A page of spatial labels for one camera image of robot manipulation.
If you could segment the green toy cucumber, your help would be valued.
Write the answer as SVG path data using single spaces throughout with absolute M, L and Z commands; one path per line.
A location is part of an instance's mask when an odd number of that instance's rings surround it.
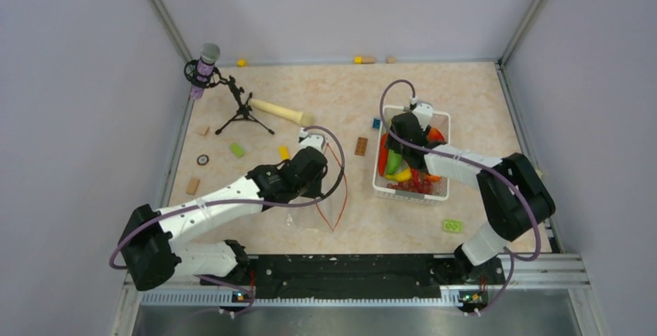
M 403 157 L 400 153 L 395 152 L 392 149 L 389 149 L 387 152 L 387 162 L 385 168 L 386 175 L 394 175 L 397 173 L 397 170 L 401 166 Z

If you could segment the white perforated plastic basket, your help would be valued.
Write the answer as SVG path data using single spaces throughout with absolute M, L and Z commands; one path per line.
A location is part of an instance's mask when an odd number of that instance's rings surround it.
M 380 137 L 387 132 L 384 128 L 379 129 L 379 139 L 377 141 L 377 151 L 375 154 L 375 161 L 374 161 L 374 166 L 375 169 L 373 171 L 373 176 L 372 176 L 372 187 L 374 190 L 374 193 L 378 197 L 387 197 L 387 198 L 392 198 L 392 199 L 398 199 L 398 200 L 403 200 L 403 201 L 410 201 L 410 202 L 415 202 L 415 203 L 422 203 L 422 204 L 437 204 L 438 202 L 443 202 L 447 201 L 449 198 L 449 180 L 445 177 L 441 177 L 441 181 L 438 183 L 433 183 L 434 184 L 434 194 L 433 195 L 427 195 L 427 194 L 416 194 L 416 193 L 410 193 L 406 191 L 401 191 L 401 190 L 393 190 L 387 188 L 388 183 L 396 183 L 391 180 L 386 180 L 383 177 L 380 177 L 377 172 L 377 160 L 378 160 L 378 149 L 379 149 L 379 143 L 380 143 Z M 397 172 L 401 172 L 402 170 L 406 169 L 409 167 L 409 165 L 405 162 L 402 161 L 401 166 L 397 170 Z M 425 173 L 419 172 L 419 177 L 420 180 L 424 180 L 424 175 Z

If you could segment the red toy chili pepper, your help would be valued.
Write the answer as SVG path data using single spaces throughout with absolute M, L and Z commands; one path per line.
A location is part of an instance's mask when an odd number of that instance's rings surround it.
M 410 168 L 410 173 L 411 173 L 411 180 L 414 185 L 419 185 L 421 183 L 419 173 L 416 169 Z

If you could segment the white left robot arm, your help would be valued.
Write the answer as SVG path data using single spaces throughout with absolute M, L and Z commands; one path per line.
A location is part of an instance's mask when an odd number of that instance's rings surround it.
M 149 204 L 134 209 L 112 253 L 120 255 L 139 291 L 157 288 L 183 264 L 192 274 L 222 277 L 239 284 L 248 275 L 248 258 L 238 243 L 228 240 L 201 258 L 191 257 L 187 244 L 227 222 L 272 207 L 304 206 L 322 199 L 328 161 L 322 149 L 305 146 L 289 160 L 259 165 L 230 185 L 185 204 L 155 211 Z

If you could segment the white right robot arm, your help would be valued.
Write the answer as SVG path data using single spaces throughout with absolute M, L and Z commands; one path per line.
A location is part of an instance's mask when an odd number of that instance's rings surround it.
M 428 126 L 406 111 L 392 118 L 387 146 L 412 168 L 480 192 L 487 220 L 454 252 L 456 277 L 475 283 L 485 274 L 486 262 L 551 217 L 556 205 L 525 155 L 481 156 L 446 142 L 430 141 L 428 133 Z

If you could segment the clear zip bag orange zipper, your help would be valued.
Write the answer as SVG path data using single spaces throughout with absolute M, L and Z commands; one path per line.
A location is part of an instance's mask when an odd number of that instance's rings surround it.
M 328 160 L 328 172 L 322 180 L 322 192 L 327 194 L 337 180 L 342 162 L 339 152 L 331 144 L 326 146 L 324 154 Z M 338 187 L 330 196 L 318 204 L 288 210 L 284 223 L 287 227 L 302 231 L 333 233 L 346 210 L 348 195 L 349 189 L 344 173 Z

